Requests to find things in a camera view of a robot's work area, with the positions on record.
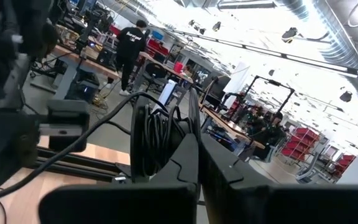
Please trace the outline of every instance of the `red shelf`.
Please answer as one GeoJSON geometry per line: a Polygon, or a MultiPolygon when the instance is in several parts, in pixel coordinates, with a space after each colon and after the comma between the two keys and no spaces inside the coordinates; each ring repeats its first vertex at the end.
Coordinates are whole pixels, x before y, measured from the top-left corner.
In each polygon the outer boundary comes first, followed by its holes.
{"type": "Polygon", "coordinates": [[[282,154],[292,159],[305,161],[305,155],[319,141],[319,135],[308,128],[297,128],[282,150],[282,154]]]}

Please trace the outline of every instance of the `ventilation duct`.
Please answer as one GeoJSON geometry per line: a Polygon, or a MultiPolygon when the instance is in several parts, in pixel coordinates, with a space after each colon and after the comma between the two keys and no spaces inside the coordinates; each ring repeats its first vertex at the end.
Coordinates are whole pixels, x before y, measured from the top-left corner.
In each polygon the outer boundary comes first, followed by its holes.
{"type": "Polygon", "coordinates": [[[276,7],[272,0],[219,1],[219,10],[225,9],[270,9],[276,7]]]}
{"type": "Polygon", "coordinates": [[[183,7],[202,7],[202,8],[215,7],[218,3],[218,0],[174,0],[174,1],[183,7]]]}
{"type": "MultiPolygon", "coordinates": [[[[110,8],[114,12],[117,12],[120,16],[126,18],[133,24],[136,24],[136,21],[138,21],[139,19],[149,22],[148,18],[150,18],[150,16],[157,19],[157,15],[149,8],[147,3],[145,2],[141,2],[138,0],[131,0],[129,2],[118,0],[110,1],[109,3],[111,3],[110,8]]],[[[176,29],[176,27],[171,24],[166,24],[163,21],[159,22],[163,24],[166,28],[176,29]]]]}
{"type": "MultiPolygon", "coordinates": [[[[304,22],[304,25],[307,26],[308,23],[313,23],[306,30],[325,29],[328,32],[329,35],[325,40],[328,40],[330,44],[327,44],[327,47],[323,49],[319,49],[325,61],[358,68],[358,53],[326,1],[275,0],[274,3],[278,7],[284,7],[296,15],[299,20],[304,22]]],[[[347,79],[357,90],[358,96],[358,77],[349,77],[347,79]]]]}
{"type": "Polygon", "coordinates": [[[136,21],[142,19],[148,21],[149,12],[145,10],[140,4],[137,4],[136,1],[133,3],[129,1],[128,3],[122,1],[109,1],[110,8],[120,16],[129,20],[129,22],[136,24],[136,21]]]}

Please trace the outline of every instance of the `desk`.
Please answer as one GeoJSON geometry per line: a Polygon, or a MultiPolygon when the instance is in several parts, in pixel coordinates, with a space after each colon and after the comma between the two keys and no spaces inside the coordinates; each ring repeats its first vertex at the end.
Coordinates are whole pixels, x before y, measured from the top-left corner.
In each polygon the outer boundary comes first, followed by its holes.
{"type": "MultiPolygon", "coordinates": [[[[48,146],[48,137],[41,139],[39,146],[48,146]]],[[[129,164],[129,155],[94,144],[87,144],[85,151],[76,153],[94,159],[101,159],[108,162],[120,162],[129,164]]],[[[6,188],[27,176],[32,170],[21,169],[1,187],[6,188]]],[[[43,172],[32,182],[23,188],[9,194],[1,199],[7,212],[9,224],[36,224],[38,221],[38,204],[41,198],[57,187],[69,184],[96,184],[95,180],[89,180],[69,175],[43,172]]],[[[0,208],[0,223],[3,223],[2,210],[0,208]]]]}
{"type": "MultiPolygon", "coordinates": [[[[142,85],[142,83],[144,81],[143,74],[145,73],[146,66],[150,62],[151,63],[157,63],[157,64],[161,65],[167,72],[170,72],[170,73],[174,74],[175,76],[179,77],[182,81],[186,80],[190,84],[193,84],[193,80],[191,78],[188,78],[188,77],[186,77],[186,76],[174,71],[173,69],[168,68],[163,63],[156,61],[156,59],[152,58],[149,54],[147,54],[145,52],[141,52],[139,55],[141,57],[145,58],[145,63],[143,64],[140,72],[137,74],[137,77],[136,77],[135,82],[134,82],[133,91],[139,91],[139,88],[140,88],[140,86],[142,85]]],[[[185,88],[183,88],[183,87],[180,86],[179,83],[177,84],[177,86],[175,87],[175,90],[179,91],[181,93],[180,97],[177,100],[177,105],[179,105],[180,102],[182,101],[182,99],[185,97],[185,94],[189,90],[190,86],[191,85],[187,85],[185,88]]]]}
{"type": "MultiPolygon", "coordinates": [[[[67,66],[65,74],[62,76],[62,79],[60,80],[60,83],[58,84],[57,90],[52,90],[49,86],[41,85],[41,84],[34,83],[34,82],[32,82],[31,85],[42,88],[47,91],[50,91],[52,93],[55,93],[55,96],[53,97],[53,99],[62,100],[66,97],[66,94],[70,88],[70,85],[71,85],[73,79],[75,78],[75,75],[77,73],[76,70],[77,70],[78,64],[80,63],[81,59],[78,54],[76,54],[76,53],[72,52],[71,50],[68,50],[64,47],[61,47],[59,45],[57,45],[54,48],[53,54],[57,57],[67,54],[64,57],[60,58],[60,60],[66,62],[68,66],[67,66]]],[[[110,70],[102,65],[99,65],[95,62],[92,62],[90,60],[83,60],[80,68],[87,72],[101,73],[101,74],[103,74],[109,78],[112,78],[112,79],[117,79],[117,78],[121,77],[117,72],[112,71],[112,70],[110,70]]]]}
{"type": "MultiPolygon", "coordinates": [[[[202,106],[200,104],[199,104],[199,106],[201,108],[201,112],[206,113],[206,116],[207,116],[203,125],[201,126],[202,133],[205,132],[205,129],[209,126],[209,123],[214,121],[216,124],[222,126],[223,129],[225,129],[228,133],[234,135],[236,138],[243,139],[247,142],[252,141],[251,138],[246,135],[246,132],[242,128],[238,127],[238,125],[234,124],[232,121],[227,122],[227,121],[223,120],[220,117],[220,115],[217,114],[216,112],[214,112],[214,111],[210,110],[209,108],[202,106]]],[[[261,149],[265,149],[265,146],[262,143],[259,143],[257,141],[254,141],[253,145],[257,146],[261,149]]]]}
{"type": "Polygon", "coordinates": [[[140,55],[141,57],[143,57],[143,58],[146,58],[146,60],[148,60],[148,61],[150,61],[150,62],[152,62],[152,63],[157,63],[157,64],[161,65],[163,68],[166,69],[166,71],[168,71],[168,72],[170,72],[170,73],[176,75],[177,77],[181,78],[182,80],[186,80],[186,81],[188,81],[189,83],[193,84],[193,80],[192,80],[191,78],[186,77],[186,76],[182,75],[181,73],[174,71],[172,68],[168,68],[168,67],[167,67],[166,65],[164,65],[163,63],[158,62],[156,59],[152,58],[148,53],[146,53],[146,52],[141,52],[139,55],[140,55]]]}

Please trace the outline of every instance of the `concrete floor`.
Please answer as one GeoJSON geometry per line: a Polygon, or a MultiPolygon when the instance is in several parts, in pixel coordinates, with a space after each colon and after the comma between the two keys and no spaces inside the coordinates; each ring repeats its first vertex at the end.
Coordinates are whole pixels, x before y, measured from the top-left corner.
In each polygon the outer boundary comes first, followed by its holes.
{"type": "MultiPolygon", "coordinates": [[[[50,85],[53,80],[48,77],[35,77],[38,82],[44,83],[45,85],[50,85]]],[[[104,77],[99,77],[101,83],[104,81],[104,77]]],[[[27,101],[27,104],[32,106],[39,113],[46,114],[46,103],[48,99],[51,99],[53,94],[48,93],[44,90],[40,90],[30,85],[30,82],[33,79],[28,77],[24,85],[24,94],[27,101]]],[[[116,105],[121,102],[123,99],[122,96],[119,96],[119,90],[121,89],[121,84],[118,83],[115,89],[107,97],[107,104],[109,106],[108,111],[110,112],[116,105]]],[[[104,89],[103,93],[108,93],[109,90],[104,89]]],[[[185,96],[185,99],[180,103],[180,110],[183,113],[183,116],[187,115],[188,111],[188,96],[185,96]]],[[[96,114],[93,110],[91,114],[91,124],[97,121],[97,116],[102,117],[101,114],[96,114]]],[[[112,119],[112,121],[122,125],[126,129],[131,129],[131,119],[132,119],[132,106],[125,105],[123,109],[112,119]]],[[[122,131],[118,130],[111,125],[103,125],[97,129],[89,138],[88,142],[92,144],[97,144],[99,146],[107,147],[110,149],[115,149],[121,152],[130,152],[130,137],[124,134],[122,131]]],[[[298,168],[295,166],[288,166],[280,162],[279,159],[274,158],[273,161],[269,164],[259,161],[250,161],[250,165],[259,173],[266,176],[267,178],[280,183],[280,184],[296,184],[295,176],[293,175],[298,168]]],[[[206,216],[206,210],[204,206],[198,206],[198,215],[197,223],[203,224],[208,223],[206,216]]]]}

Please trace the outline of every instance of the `computer monitor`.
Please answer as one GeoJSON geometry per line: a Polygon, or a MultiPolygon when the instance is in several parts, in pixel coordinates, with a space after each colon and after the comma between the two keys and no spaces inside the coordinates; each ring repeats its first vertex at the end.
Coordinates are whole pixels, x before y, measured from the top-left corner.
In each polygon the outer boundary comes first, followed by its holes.
{"type": "Polygon", "coordinates": [[[160,63],[164,63],[164,60],[165,60],[165,56],[156,52],[154,57],[153,57],[154,60],[160,62],[160,63]]]}

